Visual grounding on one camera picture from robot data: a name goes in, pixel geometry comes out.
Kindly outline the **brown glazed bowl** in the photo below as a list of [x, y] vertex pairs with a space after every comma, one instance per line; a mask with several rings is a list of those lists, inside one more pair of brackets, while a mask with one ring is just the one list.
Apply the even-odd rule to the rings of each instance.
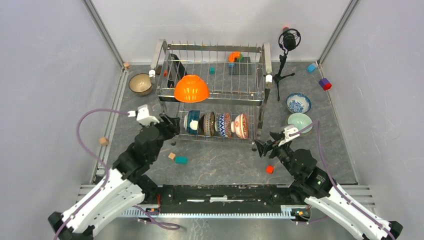
[[153, 90], [150, 76], [147, 73], [139, 73], [133, 76], [128, 83], [129, 89], [139, 96], [146, 96]]

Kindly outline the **blue white floral bowl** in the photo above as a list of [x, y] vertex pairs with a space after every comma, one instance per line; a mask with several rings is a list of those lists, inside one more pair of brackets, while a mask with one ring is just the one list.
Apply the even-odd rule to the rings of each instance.
[[310, 99], [303, 93], [292, 93], [286, 98], [286, 106], [291, 113], [306, 113], [311, 107]]

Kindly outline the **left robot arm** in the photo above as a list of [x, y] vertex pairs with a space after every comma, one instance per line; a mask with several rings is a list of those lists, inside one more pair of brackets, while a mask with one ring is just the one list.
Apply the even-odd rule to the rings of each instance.
[[80, 201], [48, 222], [55, 240], [92, 240], [129, 208], [157, 198], [157, 185], [145, 174], [157, 160], [164, 142], [180, 134], [179, 117], [164, 113], [142, 117], [141, 130], [105, 175]]

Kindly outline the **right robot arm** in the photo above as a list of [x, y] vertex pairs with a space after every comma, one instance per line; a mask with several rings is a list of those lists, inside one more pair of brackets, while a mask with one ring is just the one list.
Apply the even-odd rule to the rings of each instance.
[[403, 226], [385, 220], [352, 198], [329, 173], [317, 166], [308, 149], [292, 150], [291, 142], [280, 132], [271, 139], [255, 140], [260, 157], [278, 158], [293, 178], [289, 199], [317, 208], [347, 230], [357, 240], [396, 240]]

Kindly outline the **steel two-tier dish rack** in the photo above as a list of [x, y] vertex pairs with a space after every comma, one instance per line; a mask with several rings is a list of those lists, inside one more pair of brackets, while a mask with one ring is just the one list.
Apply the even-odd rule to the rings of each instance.
[[[228, 57], [232, 52], [241, 52], [243, 57], [250, 57], [253, 73], [250, 75], [230, 75]], [[204, 80], [209, 89], [209, 97], [201, 102], [184, 103], [175, 99], [175, 88], [167, 87], [168, 58], [170, 54], [179, 57], [185, 66], [187, 75], [197, 75]], [[156, 67], [162, 65], [160, 75]], [[216, 68], [216, 74], [210, 74], [210, 68]], [[254, 140], [262, 135], [265, 108], [270, 95], [272, 83], [272, 58], [269, 43], [261, 45], [219, 45], [212, 43], [167, 42], [160, 39], [151, 61], [151, 80], [156, 82], [156, 95], [161, 110], [169, 116], [185, 118], [190, 110], [199, 110], [201, 115], [214, 112], [215, 116], [230, 113], [232, 118], [245, 113], [248, 119], [248, 138], [239, 138], [233, 134], [226, 138], [215, 133], [206, 136], [199, 130], [197, 135], [180, 130], [181, 141], [223, 142], [248, 145], [256, 151]]]

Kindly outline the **pale green bowl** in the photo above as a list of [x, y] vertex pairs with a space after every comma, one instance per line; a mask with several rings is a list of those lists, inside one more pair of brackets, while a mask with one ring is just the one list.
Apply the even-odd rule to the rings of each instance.
[[286, 124], [294, 125], [298, 130], [303, 130], [312, 123], [312, 119], [304, 113], [292, 113], [286, 118]]

